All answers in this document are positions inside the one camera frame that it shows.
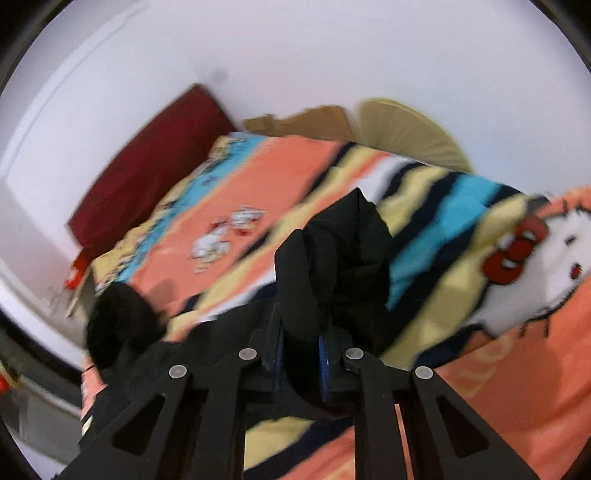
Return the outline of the beige folding fan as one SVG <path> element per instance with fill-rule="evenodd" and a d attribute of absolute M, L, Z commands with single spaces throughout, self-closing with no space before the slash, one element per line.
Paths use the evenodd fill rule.
<path fill-rule="evenodd" d="M 474 169 L 457 141 L 438 123 L 394 100 L 373 98 L 360 105 L 363 144 L 449 170 Z"/>

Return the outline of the black puffer jacket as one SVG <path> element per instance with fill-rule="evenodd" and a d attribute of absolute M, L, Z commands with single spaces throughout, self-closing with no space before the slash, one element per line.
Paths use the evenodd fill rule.
<path fill-rule="evenodd" d="M 288 381 L 276 404 L 249 407 L 246 426 L 286 417 L 322 422 L 338 418 L 337 410 L 321 404 L 318 336 L 332 325 L 370 353 L 385 350 L 391 244 L 376 206 L 354 190 L 280 245 L 274 254 L 276 281 L 238 307 L 279 306 L 286 345 L 303 348 L 304 357 L 287 360 Z M 123 394 L 106 390 L 121 356 L 137 358 L 153 343 L 166 342 L 165 332 L 159 311 L 131 286 L 113 282 L 98 297 L 86 328 L 86 346 L 105 387 L 83 418 L 88 428 L 79 442 L 82 449 L 126 406 Z"/>

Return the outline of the dark red headboard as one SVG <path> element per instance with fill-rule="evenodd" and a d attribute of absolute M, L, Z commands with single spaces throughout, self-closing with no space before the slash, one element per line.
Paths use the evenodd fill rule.
<path fill-rule="evenodd" d="M 204 86 L 195 84 L 157 114 L 95 180 L 68 227 L 92 261 L 149 218 L 165 194 L 235 130 Z"/>

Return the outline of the red box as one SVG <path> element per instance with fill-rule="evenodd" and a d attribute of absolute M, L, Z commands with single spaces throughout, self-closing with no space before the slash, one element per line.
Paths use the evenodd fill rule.
<path fill-rule="evenodd" d="M 91 259 L 88 250 L 82 249 L 71 263 L 63 287 L 74 291 L 82 281 L 90 263 Z"/>

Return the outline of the Hello Kitty striped blanket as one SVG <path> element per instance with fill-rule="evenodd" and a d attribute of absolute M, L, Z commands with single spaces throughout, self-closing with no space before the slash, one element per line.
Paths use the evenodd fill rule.
<path fill-rule="evenodd" d="M 283 304 L 436 369 L 543 479 L 590 475 L 590 191 L 524 194 L 353 143 L 232 133 L 92 265 L 214 362 Z"/>

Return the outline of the brown cardboard pieces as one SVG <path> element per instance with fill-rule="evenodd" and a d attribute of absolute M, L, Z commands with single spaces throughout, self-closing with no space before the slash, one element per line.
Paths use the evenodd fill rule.
<path fill-rule="evenodd" d="M 245 119 L 242 124 L 250 133 L 273 137 L 300 135 L 320 140 L 356 140 L 346 110 L 335 105 L 305 109 L 284 118 L 267 114 Z"/>

